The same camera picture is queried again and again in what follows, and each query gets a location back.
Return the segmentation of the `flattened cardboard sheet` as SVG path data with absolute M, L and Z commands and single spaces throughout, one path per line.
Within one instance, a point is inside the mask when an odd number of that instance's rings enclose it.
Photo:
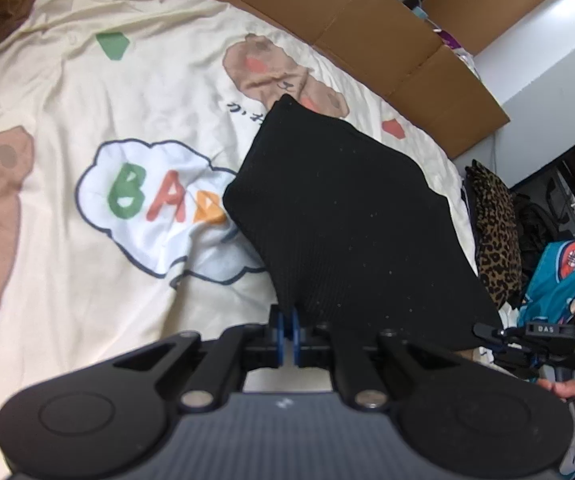
M 229 0 L 285 28 L 423 129 L 450 157 L 508 123 L 484 84 L 398 0 Z

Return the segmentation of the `black shorts with patterned sides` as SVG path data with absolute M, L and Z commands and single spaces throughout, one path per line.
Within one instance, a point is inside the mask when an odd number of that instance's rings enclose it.
M 384 330 L 461 351 L 496 307 L 448 200 L 409 156 L 283 96 L 223 195 L 278 304 L 368 344 Z

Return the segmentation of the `leopard print cloth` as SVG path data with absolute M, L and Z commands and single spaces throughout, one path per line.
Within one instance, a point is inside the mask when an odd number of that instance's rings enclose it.
M 479 279 L 500 309 L 522 286 L 513 198 L 503 181 L 478 160 L 465 168 L 465 184 L 473 200 Z

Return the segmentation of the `cream cartoon print bedsheet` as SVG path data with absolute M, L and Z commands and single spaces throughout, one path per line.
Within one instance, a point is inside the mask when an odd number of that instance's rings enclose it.
M 473 254 L 454 157 L 282 26 L 229 0 L 36 0 L 0 43 L 0 406 L 170 330 L 266 321 L 222 195 L 286 94 L 410 156 Z

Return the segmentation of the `teal printed garment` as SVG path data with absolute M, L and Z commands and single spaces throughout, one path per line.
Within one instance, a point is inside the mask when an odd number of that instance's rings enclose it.
M 531 278 L 517 325 L 568 324 L 575 315 L 575 240 L 545 248 Z

